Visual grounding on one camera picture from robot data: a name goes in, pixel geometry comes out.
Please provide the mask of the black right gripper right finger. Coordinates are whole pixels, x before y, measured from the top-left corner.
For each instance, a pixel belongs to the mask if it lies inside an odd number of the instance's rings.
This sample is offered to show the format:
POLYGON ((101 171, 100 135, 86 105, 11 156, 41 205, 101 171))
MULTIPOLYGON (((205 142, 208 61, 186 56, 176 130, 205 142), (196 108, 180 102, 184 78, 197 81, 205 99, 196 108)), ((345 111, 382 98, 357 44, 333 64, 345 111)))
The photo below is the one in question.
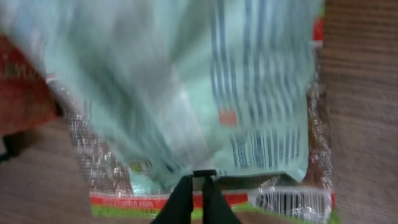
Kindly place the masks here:
POLYGON ((203 224, 241 224, 211 177, 205 177, 202 192, 203 224))

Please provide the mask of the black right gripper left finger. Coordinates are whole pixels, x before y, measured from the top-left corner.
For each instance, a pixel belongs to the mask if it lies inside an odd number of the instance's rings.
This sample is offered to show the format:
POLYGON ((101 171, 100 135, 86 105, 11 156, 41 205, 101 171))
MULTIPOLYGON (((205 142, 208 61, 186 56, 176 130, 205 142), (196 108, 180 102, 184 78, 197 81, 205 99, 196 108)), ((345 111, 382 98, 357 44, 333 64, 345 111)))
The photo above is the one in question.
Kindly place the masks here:
POLYGON ((190 224, 193 212, 192 176, 180 179, 163 209, 151 224, 190 224))

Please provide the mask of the green snack bag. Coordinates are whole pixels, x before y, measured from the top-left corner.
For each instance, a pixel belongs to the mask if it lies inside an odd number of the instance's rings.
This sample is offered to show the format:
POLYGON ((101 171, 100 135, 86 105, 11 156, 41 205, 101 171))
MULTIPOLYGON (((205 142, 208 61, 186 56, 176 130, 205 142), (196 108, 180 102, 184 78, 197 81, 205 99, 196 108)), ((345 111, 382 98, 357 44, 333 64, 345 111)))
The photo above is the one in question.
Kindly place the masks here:
MULTIPOLYGON (((203 219, 205 177, 211 177, 221 190, 236 217, 249 212, 261 222, 330 223, 334 195, 331 187, 328 125, 319 116, 320 85, 317 50, 322 41, 322 8, 315 19, 312 49, 315 74, 306 94, 308 119, 308 167, 305 177, 297 182, 285 173, 251 176, 222 176, 215 170, 196 170, 192 176, 193 212, 191 221, 203 219)), ((51 86, 62 99, 70 123, 70 138, 76 149, 81 170, 90 185, 92 214, 97 217, 139 217, 153 221, 163 209, 179 181, 167 188, 146 190, 143 184, 131 182, 133 172, 142 165, 125 164, 113 148, 91 125, 86 101, 75 100, 70 90, 55 76, 51 86)))

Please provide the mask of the small red candy pack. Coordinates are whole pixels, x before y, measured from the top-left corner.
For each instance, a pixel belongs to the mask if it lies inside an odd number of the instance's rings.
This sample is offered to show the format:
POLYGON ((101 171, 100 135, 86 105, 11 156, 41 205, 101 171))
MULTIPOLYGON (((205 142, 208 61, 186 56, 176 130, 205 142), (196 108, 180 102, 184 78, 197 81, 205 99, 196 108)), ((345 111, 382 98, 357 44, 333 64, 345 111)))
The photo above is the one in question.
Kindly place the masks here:
POLYGON ((1 35, 1 136, 58 117, 55 99, 23 53, 1 35))

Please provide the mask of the teal white tissue pack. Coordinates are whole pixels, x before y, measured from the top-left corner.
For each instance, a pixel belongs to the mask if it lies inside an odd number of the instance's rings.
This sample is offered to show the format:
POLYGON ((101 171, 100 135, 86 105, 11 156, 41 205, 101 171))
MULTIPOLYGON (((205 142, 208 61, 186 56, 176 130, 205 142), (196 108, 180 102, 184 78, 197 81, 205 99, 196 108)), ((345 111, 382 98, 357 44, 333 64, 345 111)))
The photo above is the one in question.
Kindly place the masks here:
POLYGON ((3 0, 1 30, 54 73, 131 182, 164 189, 308 167, 316 0, 3 0))

